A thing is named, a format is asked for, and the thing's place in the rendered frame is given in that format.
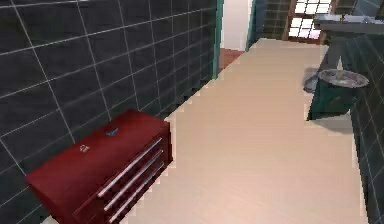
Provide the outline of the teal door frame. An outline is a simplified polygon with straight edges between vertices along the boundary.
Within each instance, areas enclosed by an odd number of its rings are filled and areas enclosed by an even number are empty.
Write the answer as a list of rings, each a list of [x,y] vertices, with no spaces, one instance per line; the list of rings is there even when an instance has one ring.
[[[216,0],[216,26],[215,26],[215,44],[214,44],[214,59],[212,67],[212,79],[217,79],[220,65],[220,46],[222,32],[222,17],[224,0]]]

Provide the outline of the red chest of drawers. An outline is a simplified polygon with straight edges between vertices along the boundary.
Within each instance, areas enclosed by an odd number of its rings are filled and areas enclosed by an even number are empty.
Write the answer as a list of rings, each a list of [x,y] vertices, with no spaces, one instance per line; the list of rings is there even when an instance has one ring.
[[[89,149],[81,152],[81,145]],[[59,224],[119,224],[171,162],[170,123],[128,110],[33,170],[26,182]]]

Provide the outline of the grey sink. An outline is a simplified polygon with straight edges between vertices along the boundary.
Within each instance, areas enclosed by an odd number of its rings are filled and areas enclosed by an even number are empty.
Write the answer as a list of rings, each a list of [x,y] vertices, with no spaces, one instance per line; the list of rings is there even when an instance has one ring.
[[[384,21],[371,16],[316,14],[313,23],[329,38],[329,48],[319,66],[320,71],[337,68],[348,39],[364,34],[384,34]]]

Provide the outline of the brown framed window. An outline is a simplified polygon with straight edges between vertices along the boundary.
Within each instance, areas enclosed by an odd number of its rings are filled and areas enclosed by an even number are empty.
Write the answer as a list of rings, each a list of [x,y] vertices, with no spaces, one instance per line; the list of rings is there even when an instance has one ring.
[[[322,45],[326,34],[314,25],[318,14],[331,14],[337,0],[291,0],[282,39]]]

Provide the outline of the dark green bin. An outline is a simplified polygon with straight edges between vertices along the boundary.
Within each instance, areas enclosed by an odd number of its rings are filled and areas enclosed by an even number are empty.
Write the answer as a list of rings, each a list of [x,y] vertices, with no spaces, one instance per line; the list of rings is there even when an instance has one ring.
[[[346,114],[359,99],[359,88],[333,85],[319,80],[312,98],[307,120]]]

